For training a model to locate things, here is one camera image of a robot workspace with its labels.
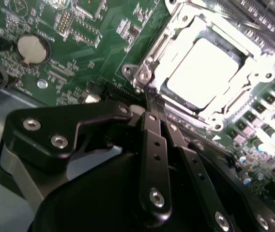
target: capacitor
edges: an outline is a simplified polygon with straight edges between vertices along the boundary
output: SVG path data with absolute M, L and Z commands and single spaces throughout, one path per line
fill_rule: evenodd
M 269 144 L 264 144 L 260 139 L 255 139 L 253 141 L 253 145 L 257 148 L 260 152 L 267 152 L 270 148 Z
M 246 162 L 246 156 L 242 151 L 238 151 L 235 155 L 239 159 L 240 163 L 245 163 Z
M 240 179 L 244 185 L 249 186 L 252 183 L 252 179 L 249 177 L 248 173 L 240 174 Z
M 265 132 L 275 141 L 275 130 L 273 128 L 269 127 Z

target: cpu socket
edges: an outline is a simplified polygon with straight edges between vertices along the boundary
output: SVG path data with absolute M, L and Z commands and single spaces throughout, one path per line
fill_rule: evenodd
M 138 67 L 136 89 L 156 88 L 166 109 L 189 123 L 221 131 L 260 82 L 275 78 L 274 59 L 222 17 L 166 1 L 171 19 Z

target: silver screw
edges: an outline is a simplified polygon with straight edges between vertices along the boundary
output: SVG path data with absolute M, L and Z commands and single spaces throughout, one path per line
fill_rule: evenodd
M 262 216 L 257 215 L 257 221 L 266 231 L 269 229 L 269 224 Z
M 272 217 L 270 217 L 269 219 L 270 219 L 271 224 L 274 225 L 274 227 L 275 227 L 275 219 Z
M 63 149 L 68 146 L 68 140 L 61 135 L 54 135 L 51 137 L 51 144 L 55 147 Z
M 175 125 L 171 124 L 170 127 L 173 131 L 177 131 L 177 127 Z
M 41 128 L 41 123 L 33 118 L 27 118 L 22 125 L 28 131 L 37 131 Z
M 153 189 L 151 190 L 151 192 L 149 193 L 149 198 L 150 200 L 152 201 L 152 203 L 158 207 L 158 208 L 161 208 L 164 206 L 165 204 L 165 199 L 164 197 L 162 196 L 162 194 L 156 190 L 156 189 Z
M 40 89 L 46 89 L 48 87 L 48 82 L 43 79 L 38 80 L 36 84 Z
M 196 143 L 197 148 L 199 148 L 200 150 L 204 150 L 204 146 L 201 143 Z
M 141 81 L 147 81 L 150 78 L 150 76 L 145 72 L 141 72 L 139 74 L 139 78 L 140 78 Z
M 128 110 L 126 108 L 123 108 L 123 107 L 119 107 L 120 111 L 127 114 L 128 113 Z
M 215 220 L 217 224 L 220 226 L 220 228 L 223 229 L 223 231 L 228 231 L 229 230 L 229 223 L 227 219 L 219 212 L 215 213 Z
M 154 115 L 149 115 L 149 118 L 152 120 L 152 121 L 156 121 L 156 117 Z

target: motherboard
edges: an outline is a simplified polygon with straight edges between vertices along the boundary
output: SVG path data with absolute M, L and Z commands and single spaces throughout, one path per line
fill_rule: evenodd
M 275 0 L 3 0 L 0 37 L 19 91 L 56 106 L 100 101 L 95 86 L 156 87 L 169 120 L 273 192 Z
M 131 93 L 120 67 L 141 60 L 167 18 L 160 1 L 4 0 L 0 36 L 18 52 L 0 58 L 18 90 L 48 105 L 77 103 L 89 82 Z

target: black metal arm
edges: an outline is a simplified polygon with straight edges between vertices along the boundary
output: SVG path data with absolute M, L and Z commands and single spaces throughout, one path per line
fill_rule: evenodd
M 113 145 L 121 155 L 67 180 L 71 160 Z M 189 146 L 151 93 L 141 117 L 118 101 L 18 110 L 5 123 L 0 183 L 37 212 L 33 232 L 275 232 L 275 213 L 214 148 Z

